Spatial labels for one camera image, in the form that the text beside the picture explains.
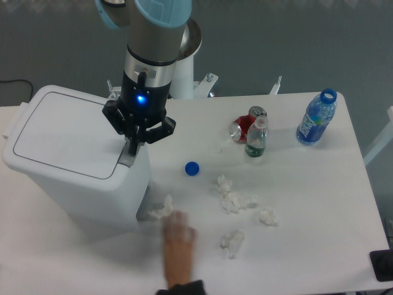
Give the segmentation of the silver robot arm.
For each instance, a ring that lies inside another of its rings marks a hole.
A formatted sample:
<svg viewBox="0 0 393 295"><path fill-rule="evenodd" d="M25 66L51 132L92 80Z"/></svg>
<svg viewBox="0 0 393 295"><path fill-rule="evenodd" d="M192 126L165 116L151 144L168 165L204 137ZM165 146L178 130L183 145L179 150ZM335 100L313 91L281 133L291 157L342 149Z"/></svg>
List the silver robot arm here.
<svg viewBox="0 0 393 295"><path fill-rule="evenodd" d="M103 114L137 154L173 134L176 122L166 115L177 58L191 1L96 1L103 22L129 27L120 95L109 100Z"/></svg>

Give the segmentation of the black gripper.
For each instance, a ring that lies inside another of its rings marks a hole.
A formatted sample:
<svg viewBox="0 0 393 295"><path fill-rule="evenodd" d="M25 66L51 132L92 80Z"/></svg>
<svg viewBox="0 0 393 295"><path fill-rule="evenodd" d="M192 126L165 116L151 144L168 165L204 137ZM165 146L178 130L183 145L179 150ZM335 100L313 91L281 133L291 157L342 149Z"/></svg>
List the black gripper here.
<svg viewBox="0 0 393 295"><path fill-rule="evenodd" d="M144 143L152 144L174 133L176 121L166 117L165 109L170 85L139 88L137 82L123 73L119 100L105 103L102 113L119 135L128 135L130 155L136 155ZM133 120L128 123L130 114L135 123ZM159 127L147 129L159 122Z"/></svg>

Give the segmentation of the person's bare hand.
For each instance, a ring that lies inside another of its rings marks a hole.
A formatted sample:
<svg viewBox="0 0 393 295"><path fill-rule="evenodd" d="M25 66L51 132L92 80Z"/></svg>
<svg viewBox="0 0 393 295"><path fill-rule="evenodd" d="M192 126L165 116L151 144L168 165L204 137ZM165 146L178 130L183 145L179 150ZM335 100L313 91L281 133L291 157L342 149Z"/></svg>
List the person's bare hand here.
<svg viewBox="0 0 393 295"><path fill-rule="evenodd" d="M173 211L163 220L163 269L168 289L191 282L196 230L188 215Z"/></svg>

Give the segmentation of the dark sleeved forearm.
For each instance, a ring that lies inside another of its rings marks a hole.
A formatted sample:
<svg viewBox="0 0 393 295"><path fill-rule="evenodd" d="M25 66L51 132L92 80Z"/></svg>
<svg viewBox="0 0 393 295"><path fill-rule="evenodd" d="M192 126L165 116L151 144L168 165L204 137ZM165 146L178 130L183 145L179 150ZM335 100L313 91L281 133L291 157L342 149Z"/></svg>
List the dark sleeved forearm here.
<svg viewBox="0 0 393 295"><path fill-rule="evenodd" d="M156 295L206 295L202 280L192 281L183 285L174 285L170 289L160 289Z"/></svg>

